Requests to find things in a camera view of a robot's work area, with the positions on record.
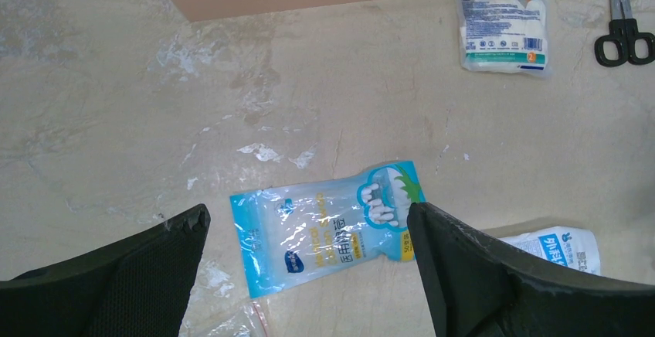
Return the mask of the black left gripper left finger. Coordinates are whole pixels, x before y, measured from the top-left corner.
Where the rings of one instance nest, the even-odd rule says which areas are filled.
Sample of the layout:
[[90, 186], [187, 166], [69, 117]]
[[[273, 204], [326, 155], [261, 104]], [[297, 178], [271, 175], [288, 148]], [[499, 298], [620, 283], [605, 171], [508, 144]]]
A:
[[211, 217], [148, 230], [1, 282], [3, 336], [177, 336]]

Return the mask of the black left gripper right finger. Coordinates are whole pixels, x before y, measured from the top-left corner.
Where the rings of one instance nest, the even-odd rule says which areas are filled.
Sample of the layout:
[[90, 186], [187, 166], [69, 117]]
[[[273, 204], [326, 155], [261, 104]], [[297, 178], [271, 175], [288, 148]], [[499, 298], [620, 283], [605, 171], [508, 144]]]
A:
[[654, 288], [541, 259], [414, 203], [408, 228], [438, 336], [652, 336]]

